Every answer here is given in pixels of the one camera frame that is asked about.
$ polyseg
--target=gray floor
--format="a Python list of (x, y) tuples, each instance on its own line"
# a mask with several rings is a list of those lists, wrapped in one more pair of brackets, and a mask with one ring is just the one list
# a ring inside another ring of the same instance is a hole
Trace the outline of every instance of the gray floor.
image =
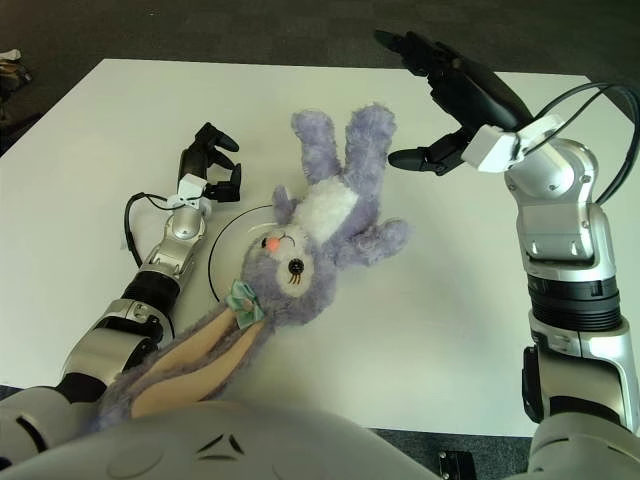
[[(637, 0), (0, 0), (0, 51), (20, 48), (35, 78), (7, 103), (19, 119), (105, 57), (399, 67), (374, 28), (423, 32), (495, 70), (640, 87), (639, 21)], [(526, 468), (529, 439), (378, 433), (431, 468), (442, 449), (471, 451), (479, 479)]]

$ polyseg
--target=purple plush rabbit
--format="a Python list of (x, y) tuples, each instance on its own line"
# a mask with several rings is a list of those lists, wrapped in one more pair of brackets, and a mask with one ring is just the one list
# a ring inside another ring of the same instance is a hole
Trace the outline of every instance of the purple plush rabbit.
[(340, 269), (372, 265), (406, 244), (405, 221), (377, 224), (393, 114), (377, 104), (353, 114), (344, 167), (327, 115), (295, 114), (292, 127), (302, 142), (306, 198), (275, 189), (278, 228), (247, 252), (243, 282), (233, 289), (240, 296), (232, 291), (231, 308), (220, 305), (117, 379), (103, 398), (101, 426), (219, 395), (275, 326), (307, 323), (331, 304)]

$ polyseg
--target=pink nose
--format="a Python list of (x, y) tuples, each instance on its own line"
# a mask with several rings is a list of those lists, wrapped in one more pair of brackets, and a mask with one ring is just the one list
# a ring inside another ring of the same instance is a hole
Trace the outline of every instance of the pink nose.
[(267, 238), (267, 250), (275, 252), (280, 246), (280, 239), (275, 237)]

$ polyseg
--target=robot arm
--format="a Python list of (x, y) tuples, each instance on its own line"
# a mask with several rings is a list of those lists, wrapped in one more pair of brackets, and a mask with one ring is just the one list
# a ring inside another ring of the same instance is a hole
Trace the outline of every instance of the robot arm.
[[(438, 175), (462, 161), (504, 172), (518, 205), (535, 342), (524, 351), (522, 394), (529, 417), (542, 422), (530, 471), (582, 471), (576, 478), (587, 478), (599, 464), (611, 467), (610, 478), (626, 478), (614, 472), (628, 462), (625, 468), (635, 467), (617, 471), (637, 475), (640, 449), (630, 434), (640, 426), (638, 379), (608, 221), (591, 199), (595, 157), (577, 142), (547, 138), (563, 122), (532, 117), (485, 67), (412, 32), (376, 32), (376, 38), (400, 53), (414, 75), (428, 78), (433, 99), (462, 125), (429, 148), (392, 153), (389, 162)], [(434, 148), (443, 143), (446, 148)]]
[[(178, 192), (167, 200), (175, 211), (165, 224), (162, 241), (138, 265), (122, 296), (111, 302), (78, 341), (67, 358), (60, 384), (29, 388), (0, 402), (1, 464), (20, 463), (86, 433), (98, 400), (116, 375), (170, 341), (173, 325), (169, 315), (205, 235), (209, 203), (240, 199), (240, 164), (234, 165), (216, 146), (239, 149), (231, 138), (207, 123), (183, 151)], [(232, 170), (229, 181), (207, 182), (207, 168), (213, 163)], [(127, 236), (130, 249), (135, 251), (130, 231)]]

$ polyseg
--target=bunny leg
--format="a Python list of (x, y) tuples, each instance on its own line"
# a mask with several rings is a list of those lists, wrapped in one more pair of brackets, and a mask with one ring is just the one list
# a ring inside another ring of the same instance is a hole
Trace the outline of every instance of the bunny leg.
[(373, 265), (398, 253), (409, 240), (410, 229), (404, 220), (387, 220), (374, 225), (349, 242), (337, 252), (336, 265)]
[(291, 127), (302, 143), (302, 169), (310, 185), (340, 173), (333, 122), (325, 113), (295, 113)]
[(344, 182), (351, 190), (378, 196), (387, 162), (387, 152), (396, 125), (393, 113), (374, 104), (353, 113), (347, 126)]

